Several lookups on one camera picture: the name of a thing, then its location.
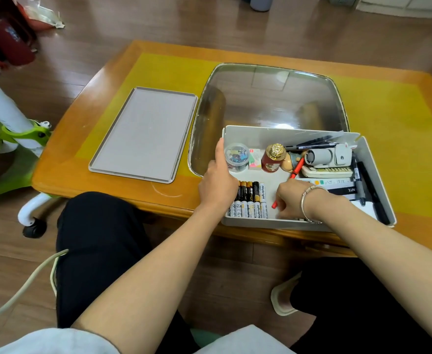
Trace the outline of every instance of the wooden floor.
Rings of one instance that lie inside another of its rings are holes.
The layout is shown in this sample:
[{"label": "wooden floor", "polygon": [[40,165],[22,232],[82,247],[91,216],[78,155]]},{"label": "wooden floor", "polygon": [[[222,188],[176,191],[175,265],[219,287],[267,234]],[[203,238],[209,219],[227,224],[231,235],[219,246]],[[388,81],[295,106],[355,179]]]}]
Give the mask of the wooden floor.
[{"label": "wooden floor", "polygon": [[[267,13],[251,11],[239,0],[42,0],[42,5],[60,11],[66,28],[41,35],[36,61],[3,74],[0,86],[29,118],[52,124],[132,39],[432,73],[432,20],[367,14],[324,1],[274,0]],[[0,158],[0,170],[10,157]],[[46,209],[48,231],[31,240],[21,236],[16,215],[33,195],[22,189],[0,196],[0,306],[55,252],[55,222],[64,201]],[[158,226],[148,231],[155,244],[168,235]],[[270,289],[316,256],[295,245],[213,237],[182,301],[182,314],[193,326],[221,334],[253,323],[290,345],[313,317],[301,312],[278,317]],[[0,317],[0,346],[54,325],[46,270]]]}]

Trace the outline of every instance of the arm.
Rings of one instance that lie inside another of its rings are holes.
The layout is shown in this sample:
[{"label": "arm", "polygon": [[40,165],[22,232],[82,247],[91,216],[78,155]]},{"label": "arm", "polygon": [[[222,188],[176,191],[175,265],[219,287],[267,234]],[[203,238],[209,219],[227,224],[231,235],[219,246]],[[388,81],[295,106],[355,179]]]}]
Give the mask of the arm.
[{"label": "arm", "polygon": [[216,146],[200,185],[201,204],[163,243],[132,266],[78,317],[72,327],[98,334],[121,354],[154,353],[184,295],[206,243],[236,197],[224,142]]},{"label": "arm", "polygon": [[[282,218],[302,218],[301,196],[311,184],[280,184]],[[306,215],[329,226],[372,270],[403,308],[432,337],[432,250],[384,226],[343,196],[315,189],[305,198]]]}]

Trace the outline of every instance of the white sleeve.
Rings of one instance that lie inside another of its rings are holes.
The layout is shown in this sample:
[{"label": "white sleeve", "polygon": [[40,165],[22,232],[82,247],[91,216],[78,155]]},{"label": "white sleeve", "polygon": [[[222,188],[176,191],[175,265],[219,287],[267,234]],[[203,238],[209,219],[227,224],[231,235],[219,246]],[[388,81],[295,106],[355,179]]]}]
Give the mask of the white sleeve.
[{"label": "white sleeve", "polygon": [[119,354],[106,339],[78,329],[48,328],[0,348],[0,354]]}]

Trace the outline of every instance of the clear plastic container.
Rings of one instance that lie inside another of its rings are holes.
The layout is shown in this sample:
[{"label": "clear plastic container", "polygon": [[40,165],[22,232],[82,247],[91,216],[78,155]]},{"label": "clear plastic container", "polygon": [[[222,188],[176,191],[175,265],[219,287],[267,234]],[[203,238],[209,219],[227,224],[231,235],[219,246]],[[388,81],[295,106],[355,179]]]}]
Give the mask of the clear plastic container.
[{"label": "clear plastic container", "polygon": [[229,171],[238,173],[248,168],[248,147],[241,143],[229,144],[224,149]]}]

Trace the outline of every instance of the white slipper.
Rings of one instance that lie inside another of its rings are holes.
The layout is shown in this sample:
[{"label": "white slipper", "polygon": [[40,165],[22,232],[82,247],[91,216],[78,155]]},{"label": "white slipper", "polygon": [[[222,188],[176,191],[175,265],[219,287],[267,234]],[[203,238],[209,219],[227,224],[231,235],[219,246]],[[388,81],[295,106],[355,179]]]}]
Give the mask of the white slipper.
[{"label": "white slipper", "polygon": [[284,317],[286,315],[290,315],[290,314],[298,311],[298,309],[294,309],[294,308],[289,309],[289,310],[283,309],[280,306],[280,304],[278,303],[278,294],[281,291],[283,291],[284,289],[286,289],[290,286],[293,286],[293,283],[297,282],[301,276],[302,276],[302,273],[300,272],[295,277],[293,277],[292,279],[290,279],[286,282],[283,282],[282,284],[280,284],[280,285],[278,285],[272,289],[272,293],[270,294],[270,300],[272,301],[272,306],[274,307],[274,310],[278,315],[281,315],[282,317]]}]

